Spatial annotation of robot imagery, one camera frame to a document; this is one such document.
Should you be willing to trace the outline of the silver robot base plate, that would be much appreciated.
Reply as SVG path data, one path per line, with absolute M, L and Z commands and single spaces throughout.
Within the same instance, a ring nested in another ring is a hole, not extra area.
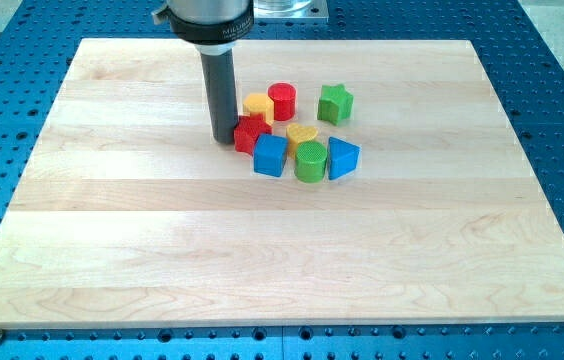
M 327 0 L 254 0 L 255 18 L 262 22 L 327 23 Z

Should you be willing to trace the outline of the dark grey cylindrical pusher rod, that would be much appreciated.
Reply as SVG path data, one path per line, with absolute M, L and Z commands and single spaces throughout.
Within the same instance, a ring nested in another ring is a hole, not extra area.
M 213 138 L 223 145 L 233 144 L 238 109 L 232 51 L 202 54 L 201 64 Z

